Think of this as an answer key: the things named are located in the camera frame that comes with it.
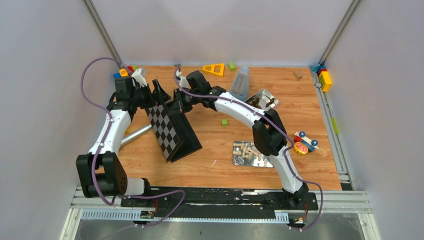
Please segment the folding chess board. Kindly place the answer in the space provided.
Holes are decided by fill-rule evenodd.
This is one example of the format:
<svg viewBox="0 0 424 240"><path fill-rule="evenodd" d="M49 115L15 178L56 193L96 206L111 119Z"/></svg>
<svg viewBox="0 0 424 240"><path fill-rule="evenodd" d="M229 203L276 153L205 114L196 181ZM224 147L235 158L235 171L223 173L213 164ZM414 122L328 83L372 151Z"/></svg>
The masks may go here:
<svg viewBox="0 0 424 240"><path fill-rule="evenodd" d="M145 112L166 161L176 162L203 148L176 100L146 108Z"/></svg>

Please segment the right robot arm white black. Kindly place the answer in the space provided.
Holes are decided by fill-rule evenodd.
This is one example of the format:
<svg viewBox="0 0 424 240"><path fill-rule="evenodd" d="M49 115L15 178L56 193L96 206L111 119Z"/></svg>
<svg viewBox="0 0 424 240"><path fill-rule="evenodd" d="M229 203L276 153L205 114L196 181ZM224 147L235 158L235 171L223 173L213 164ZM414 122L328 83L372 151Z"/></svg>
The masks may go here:
<svg viewBox="0 0 424 240"><path fill-rule="evenodd" d="M187 113L193 105L227 114L252 130L256 149L267 156L277 170L286 204L298 209L306 201L309 187L298 176L291 160L288 143L293 143L284 128L279 114L274 109L262 110L237 99L220 86L212 87L204 75L196 70L183 76L180 67L174 71L177 89L174 91L175 108L178 113Z"/></svg>

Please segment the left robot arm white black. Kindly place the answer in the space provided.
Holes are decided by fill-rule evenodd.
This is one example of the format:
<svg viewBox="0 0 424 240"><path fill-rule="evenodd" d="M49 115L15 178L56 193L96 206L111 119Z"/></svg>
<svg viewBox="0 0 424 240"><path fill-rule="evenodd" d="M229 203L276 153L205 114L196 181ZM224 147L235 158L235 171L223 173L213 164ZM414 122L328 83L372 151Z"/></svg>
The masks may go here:
<svg viewBox="0 0 424 240"><path fill-rule="evenodd" d="M153 201L148 180L128 177L118 155L135 113L154 107L156 96L142 75L119 77L114 84L108 105L101 107L106 117L99 137L87 154L76 159L80 184L86 198L134 196L135 202L146 207Z"/></svg>

